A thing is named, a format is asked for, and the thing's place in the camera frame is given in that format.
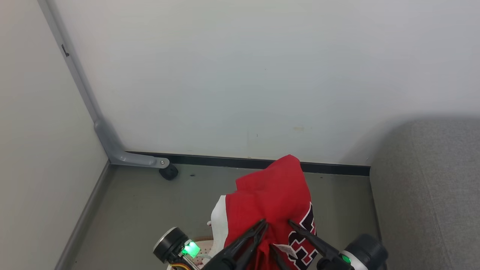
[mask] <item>white fabric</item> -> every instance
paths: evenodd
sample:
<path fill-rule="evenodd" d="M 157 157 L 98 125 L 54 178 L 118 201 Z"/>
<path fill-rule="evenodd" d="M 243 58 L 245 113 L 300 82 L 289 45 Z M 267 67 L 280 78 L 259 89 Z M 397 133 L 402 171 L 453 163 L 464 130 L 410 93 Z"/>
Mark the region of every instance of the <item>white fabric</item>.
<path fill-rule="evenodd" d="M 278 249 L 282 252 L 285 252 L 287 255 L 290 255 L 294 257 L 295 259 L 298 259 L 297 254 L 295 253 L 295 250 L 292 248 L 290 245 L 277 245 L 273 244 L 274 246 L 278 247 Z"/>
<path fill-rule="evenodd" d="M 225 205 L 225 195 L 220 196 L 218 202 L 212 211 L 212 233 L 213 233 L 213 245 L 212 249 L 208 253 L 213 258 L 218 252 L 220 252 L 225 245 L 225 240 L 228 235 L 228 221 L 227 221 L 227 206 Z M 202 260 L 203 264 L 210 261 L 209 258 Z"/>

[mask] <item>gray cushion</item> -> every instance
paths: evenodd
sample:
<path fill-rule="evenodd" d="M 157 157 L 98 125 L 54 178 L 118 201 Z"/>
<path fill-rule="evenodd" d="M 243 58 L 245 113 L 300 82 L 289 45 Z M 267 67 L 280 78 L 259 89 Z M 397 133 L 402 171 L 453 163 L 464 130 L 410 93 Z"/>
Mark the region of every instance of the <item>gray cushion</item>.
<path fill-rule="evenodd" d="M 370 174 L 389 270 L 480 269 L 480 120 L 407 123 Z"/>

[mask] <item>cable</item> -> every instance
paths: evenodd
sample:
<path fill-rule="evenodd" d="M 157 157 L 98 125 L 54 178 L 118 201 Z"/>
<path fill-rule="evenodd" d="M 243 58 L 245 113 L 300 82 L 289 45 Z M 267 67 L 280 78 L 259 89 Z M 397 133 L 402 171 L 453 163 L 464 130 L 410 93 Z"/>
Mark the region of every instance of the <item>cable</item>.
<path fill-rule="evenodd" d="M 172 267 L 181 267 L 185 270 L 191 270 L 190 267 L 188 267 L 186 264 L 183 264 L 183 263 L 174 263 L 171 266 Z"/>

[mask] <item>black wheel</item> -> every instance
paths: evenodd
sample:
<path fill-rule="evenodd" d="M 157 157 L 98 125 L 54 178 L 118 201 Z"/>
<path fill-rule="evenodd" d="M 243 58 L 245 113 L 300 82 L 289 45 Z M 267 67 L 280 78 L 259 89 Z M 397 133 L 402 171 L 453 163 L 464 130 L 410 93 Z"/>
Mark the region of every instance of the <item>black wheel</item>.
<path fill-rule="evenodd" d="M 179 174 L 179 170 L 177 170 L 177 168 L 172 163 L 170 163 L 164 169 L 158 169 L 158 171 L 163 176 L 163 178 L 169 181 L 175 179 L 175 177 L 177 177 L 177 175 Z"/>

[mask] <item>metal frame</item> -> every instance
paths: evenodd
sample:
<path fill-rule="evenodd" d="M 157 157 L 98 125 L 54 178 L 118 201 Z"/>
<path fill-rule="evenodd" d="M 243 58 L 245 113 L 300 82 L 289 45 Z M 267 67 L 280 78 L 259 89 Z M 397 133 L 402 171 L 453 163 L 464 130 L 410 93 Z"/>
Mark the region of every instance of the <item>metal frame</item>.
<path fill-rule="evenodd" d="M 95 132 L 100 139 L 100 143 L 102 144 L 105 152 L 107 153 L 111 164 L 152 167 L 160 169 L 166 168 L 170 164 L 170 161 L 166 158 L 157 158 L 148 155 L 133 154 L 124 150 L 122 144 L 120 143 L 120 140 L 114 132 L 114 129 L 111 127 L 111 125 L 108 124 L 107 121 L 105 121 L 105 118 L 100 114 L 100 109 L 95 103 L 95 99 L 92 98 L 92 92 L 88 91 L 87 88 L 85 88 L 85 80 L 78 73 L 78 64 L 75 61 L 76 56 L 73 51 L 68 50 L 68 44 L 65 43 L 58 24 L 52 15 L 51 8 L 48 5 L 47 0 L 37 1 L 45 16 L 45 19 L 47 20 L 50 30 L 52 31 L 55 41 L 57 42 L 59 50 L 63 55 L 63 59 L 67 63 L 68 69 L 72 74 L 78 91 L 80 92 L 80 95 L 84 100 L 85 106 L 87 107 L 87 110 L 92 117 Z"/>

